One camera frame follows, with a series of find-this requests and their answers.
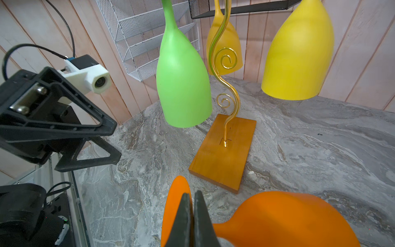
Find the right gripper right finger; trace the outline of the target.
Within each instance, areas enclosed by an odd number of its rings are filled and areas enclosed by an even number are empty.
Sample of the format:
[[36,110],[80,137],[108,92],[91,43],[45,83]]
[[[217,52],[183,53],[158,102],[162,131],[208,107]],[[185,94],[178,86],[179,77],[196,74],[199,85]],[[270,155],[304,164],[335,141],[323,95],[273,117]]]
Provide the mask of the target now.
[[220,247],[220,243],[215,234],[203,193],[198,190],[194,195],[194,227],[193,237],[194,247]]

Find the orange wine glass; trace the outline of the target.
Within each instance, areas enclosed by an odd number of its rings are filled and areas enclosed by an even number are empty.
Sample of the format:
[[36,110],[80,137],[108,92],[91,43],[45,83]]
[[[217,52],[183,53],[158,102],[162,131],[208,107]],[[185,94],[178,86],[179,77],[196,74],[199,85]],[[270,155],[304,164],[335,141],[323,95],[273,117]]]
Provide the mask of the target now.
[[[185,177],[170,187],[163,215],[161,245],[169,238],[181,197],[190,196],[193,246],[194,195]],[[343,216],[329,203],[306,193],[268,191],[244,201],[215,234],[235,247],[357,247],[359,240]]]

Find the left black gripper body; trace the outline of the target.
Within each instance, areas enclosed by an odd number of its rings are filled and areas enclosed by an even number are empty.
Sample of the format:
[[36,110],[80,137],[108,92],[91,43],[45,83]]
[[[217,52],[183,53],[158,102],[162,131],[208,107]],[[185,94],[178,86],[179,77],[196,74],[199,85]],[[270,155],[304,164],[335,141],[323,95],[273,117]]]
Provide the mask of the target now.
[[121,152],[103,139],[116,126],[53,68],[20,70],[1,85],[1,148],[30,163],[56,152],[59,172],[116,165]]

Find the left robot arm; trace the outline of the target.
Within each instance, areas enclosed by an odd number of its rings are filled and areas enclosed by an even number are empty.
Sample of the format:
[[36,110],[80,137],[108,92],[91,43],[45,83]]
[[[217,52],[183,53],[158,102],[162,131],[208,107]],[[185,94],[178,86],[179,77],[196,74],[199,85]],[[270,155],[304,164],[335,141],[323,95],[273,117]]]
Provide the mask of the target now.
[[[117,123],[55,69],[20,70],[1,85],[1,148],[33,164],[61,154],[55,167],[69,172],[117,164],[121,153],[105,141]],[[63,207],[50,209],[40,185],[1,187],[1,246],[55,247],[70,226]]]

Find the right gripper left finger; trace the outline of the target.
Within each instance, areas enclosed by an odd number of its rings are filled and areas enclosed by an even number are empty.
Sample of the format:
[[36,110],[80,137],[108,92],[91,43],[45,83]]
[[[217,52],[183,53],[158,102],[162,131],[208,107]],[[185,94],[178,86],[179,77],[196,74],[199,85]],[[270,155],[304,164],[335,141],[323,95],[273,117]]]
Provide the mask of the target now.
[[190,196],[184,193],[165,247],[190,247],[192,213]]

